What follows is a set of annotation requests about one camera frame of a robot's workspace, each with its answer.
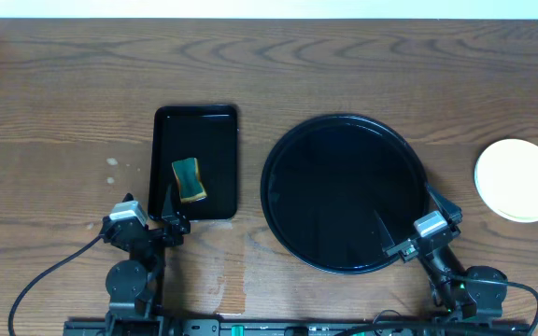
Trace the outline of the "green and yellow sponge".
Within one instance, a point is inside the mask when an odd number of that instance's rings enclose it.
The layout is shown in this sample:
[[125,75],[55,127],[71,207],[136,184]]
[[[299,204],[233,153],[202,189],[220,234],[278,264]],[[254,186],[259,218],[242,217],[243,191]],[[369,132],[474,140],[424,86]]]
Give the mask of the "green and yellow sponge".
[[207,197],[196,158],[174,161],[172,169],[177,182],[179,199],[182,203],[194,203]]

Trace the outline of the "yellow plate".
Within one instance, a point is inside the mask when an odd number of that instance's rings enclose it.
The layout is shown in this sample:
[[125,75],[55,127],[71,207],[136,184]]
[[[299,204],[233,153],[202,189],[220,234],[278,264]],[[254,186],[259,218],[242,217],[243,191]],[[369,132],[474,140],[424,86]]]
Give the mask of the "yellow plate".
[[503,139],[486,147],[474,166],[477,190],[538,190],[538,146],[520,139]]

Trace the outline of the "light blue plate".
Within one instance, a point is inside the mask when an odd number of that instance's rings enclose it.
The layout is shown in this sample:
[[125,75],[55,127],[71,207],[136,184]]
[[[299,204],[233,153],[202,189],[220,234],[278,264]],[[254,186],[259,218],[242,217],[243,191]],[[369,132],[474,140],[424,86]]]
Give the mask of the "light blue plate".
[[538,221],[538,190],[518,189],[485,190],[477,188],[485,205],[495,214],[505,219],[532,223]]

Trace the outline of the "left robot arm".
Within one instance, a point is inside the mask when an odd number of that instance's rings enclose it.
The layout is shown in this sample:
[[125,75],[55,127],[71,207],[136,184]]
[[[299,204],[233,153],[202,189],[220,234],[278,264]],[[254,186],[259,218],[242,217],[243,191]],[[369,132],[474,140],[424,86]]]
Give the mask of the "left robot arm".
[[106,276],[110,296],[105,317],[105,335],[156,335],[163,331],[161,304],[165,249],[184,243],[191,224],[179,211],[177,186],[167,187],[163,200],[160,229],[147,225],[147,214],[128,193],[103,218],[102,240],[129,254],[114,265]]

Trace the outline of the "black round tray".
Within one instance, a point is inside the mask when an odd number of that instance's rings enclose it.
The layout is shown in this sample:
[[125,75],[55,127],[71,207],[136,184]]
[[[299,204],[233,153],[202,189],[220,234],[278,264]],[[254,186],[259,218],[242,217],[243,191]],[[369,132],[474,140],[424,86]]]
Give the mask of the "black round tray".
[[383,253],[374,211],[400,243],[428,212],[426,182],[413,148],[387,125],[321,116],[271,150],[262,210],[277,240],[301,261],[330,273],[371,273],[398,260]]

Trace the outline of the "black rectangular tray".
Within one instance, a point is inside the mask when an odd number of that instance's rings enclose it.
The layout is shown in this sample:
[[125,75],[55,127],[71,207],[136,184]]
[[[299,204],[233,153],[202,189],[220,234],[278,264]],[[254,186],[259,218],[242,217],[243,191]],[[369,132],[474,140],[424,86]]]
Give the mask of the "black rectangular tray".
[[184,203],[189,220],[229,219],[238,206],[238,111],[234,105],[169,105],[154,117],[149,217],[159,220],[167,187],[176,182],[172,163],[198,160],[207,197]]

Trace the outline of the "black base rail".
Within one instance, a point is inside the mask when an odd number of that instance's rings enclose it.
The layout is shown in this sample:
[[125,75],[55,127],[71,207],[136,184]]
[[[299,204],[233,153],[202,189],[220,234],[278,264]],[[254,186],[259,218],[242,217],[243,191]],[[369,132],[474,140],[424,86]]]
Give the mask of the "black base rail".
[[226,322],[217,319],[187,319],[136,322],[118,320],[73,320],[64,323],[63,336],[152,335],[152,336],[334,336],[334,335],[525,335],[524,325],[497,325],[491,329],[469,324],[377,321],[374,324],[328,322]]

